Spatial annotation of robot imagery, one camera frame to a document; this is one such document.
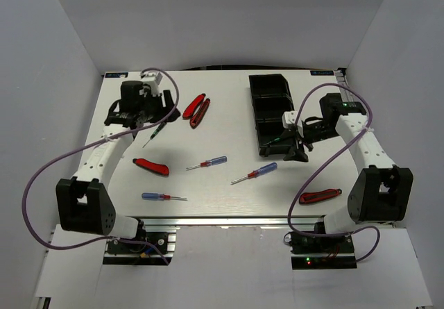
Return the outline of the blue label sticker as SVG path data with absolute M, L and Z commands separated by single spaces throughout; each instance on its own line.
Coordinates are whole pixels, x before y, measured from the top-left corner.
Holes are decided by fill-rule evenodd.
M 107 72 L 104 78 L 127 78 L 128 72 Z
M 334 76 L 335 73 L 332 70 L 310 70 L 312 76 Z

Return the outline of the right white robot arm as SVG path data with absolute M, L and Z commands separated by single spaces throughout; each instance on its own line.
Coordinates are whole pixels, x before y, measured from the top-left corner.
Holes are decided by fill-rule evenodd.
M 337 233 L 351 233 L 374 223 L 404 219 L 413 173 L 398 167 L 382 148 L 370 128 L 370 112 L 358 101 L 343 101 L 339 93 L 328 93 L 319 101 L 320 117 L 300 120 L 297 111 L 282 115 L 284 139 L 293 140 L 285 160 L 306 162 L 306 150 L 332 137 L 344 141 L 358 172 L 344 207 L 324 216 L 323 229 L 313 235 L 314 246 L 330 252 L 339 243 Z

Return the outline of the blue handled screwdriver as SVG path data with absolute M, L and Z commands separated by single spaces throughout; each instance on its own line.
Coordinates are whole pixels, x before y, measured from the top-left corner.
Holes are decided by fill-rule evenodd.
M 141 195 L 142 199 L 144 200 L 152 200 L 152 201 L 186 201 L 187 198 L 185 197 L 177 197 L 177 196 L 171 196 L 168 194 L 161 194 L 161 193 L 153 193 L 153 192 L 145 192 Z
M 189 170 L 198 169 L 198 168 L 202 168 L 202 167 L 211 167 L 214 165 L 223 164 L 227 161 L 228 161 L 228 158 L 226 156 L 219 156 L 217 158 L 205 160 L 205 161 L 199 163 L 198 165 L 193 165 L 193 166 L 187 167 L 186 170 L 189 171 Z
M 259 169 L 253 170 L 249 174 L 245 175 L 244 177 L 235 179 L 230 182 L 231 185 L 240 183 L 245 180 L 249 180 L 252 178 L 257 178 L 258 176 L 265 175 L 267 173 L 273 172 L 278 168 L 278 164 L 276 162 L 272 162 L 270 164 L 264 165 L 263 167 L 260 167 Z

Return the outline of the black three-compartment tray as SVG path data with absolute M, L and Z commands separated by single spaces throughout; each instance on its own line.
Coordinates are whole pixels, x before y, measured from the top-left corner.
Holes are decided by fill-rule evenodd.
M 292 145 L 291 140 L 270 146 L 264 144 L 284 132 L 282 114 L 294 110 L 287 79 L 281 74 L 250 75 L 248 78 L 259 155 L 285 155 Z

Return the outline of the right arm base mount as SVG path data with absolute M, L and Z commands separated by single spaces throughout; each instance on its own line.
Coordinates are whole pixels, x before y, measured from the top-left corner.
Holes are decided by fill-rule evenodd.
M 292 270 L 357 268 L 350 237 L 305 237 L 288 232 L 283 242 L 291 249 Z

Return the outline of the red black cutter right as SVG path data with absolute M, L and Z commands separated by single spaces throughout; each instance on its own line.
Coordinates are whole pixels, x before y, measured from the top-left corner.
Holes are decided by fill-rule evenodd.
M 339 197 L 341 194 L 341 189 L 326 189 L 320 192 L 304 192 L 299 197 L 299 204 L 304 206 L 312 205 Z

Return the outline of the blue label sticker left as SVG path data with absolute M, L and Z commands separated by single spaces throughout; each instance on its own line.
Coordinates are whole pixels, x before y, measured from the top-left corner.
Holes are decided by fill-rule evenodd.
M 104 78 L 127 78 L 128 72 L 107 72 Z

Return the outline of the red box cutter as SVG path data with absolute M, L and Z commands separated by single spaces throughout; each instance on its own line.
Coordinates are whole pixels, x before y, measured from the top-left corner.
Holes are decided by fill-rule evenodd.
M 170 174 L 169 168 L 166 165 L 151 162 L 144 158 L 133 158 L 133 164 L 159 176 L 167 177 Z

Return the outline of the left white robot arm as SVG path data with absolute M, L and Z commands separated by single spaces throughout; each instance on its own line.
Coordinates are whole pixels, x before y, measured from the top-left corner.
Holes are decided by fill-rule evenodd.
M 101 134 L 103 143 L 93 148 L 87 161 L 70 179 L 61 179 L 55 192 L 63 230 L 123 238 L 133 253 L 146 246 L 138 219 L 120 215 L 108 194 L 110 179 L 135 129 L 179 115 L 170 91 L 159 91 L 161 76 L 151 72 L 138 81 L 124 81 L 120 98 L 109 108 Z

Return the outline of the blue label sticker right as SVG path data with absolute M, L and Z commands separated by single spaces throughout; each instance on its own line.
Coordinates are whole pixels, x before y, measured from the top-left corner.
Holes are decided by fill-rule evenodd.
M 332 70 L 310 70 L 312 76 L 334 76 L 335 73 Z

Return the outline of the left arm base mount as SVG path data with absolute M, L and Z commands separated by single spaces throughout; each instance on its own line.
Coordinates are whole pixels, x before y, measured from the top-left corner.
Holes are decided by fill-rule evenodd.
M 108 241 L 103 254 L 104 265 L 167 266 L 176 247 L 176 228 L 147 227 L 143 244 Z

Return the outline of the blue handled screwdriver bottom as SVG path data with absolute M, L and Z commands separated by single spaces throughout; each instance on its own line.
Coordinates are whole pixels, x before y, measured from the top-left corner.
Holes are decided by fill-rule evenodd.
M 145 192 L 141 195 L 142 199 L 144 200 L 152 200 L 152 201 L 186 201 L 187 198 L 185 197 L 177 197 L 177 196 L 171 196 L 168 194 L 161 194 L 161 193 L 153 193 L 153 192 Z

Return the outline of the green black precision screwdriver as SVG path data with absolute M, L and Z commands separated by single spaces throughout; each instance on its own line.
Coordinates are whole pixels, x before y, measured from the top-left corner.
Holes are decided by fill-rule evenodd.
M 290 140 L 294 138 L 294 132 L 290 130 L 285 130 L 280 136 L 272 139 L 271 141 L 264 144 L 264 146 L 270 146 L 281 141 Z

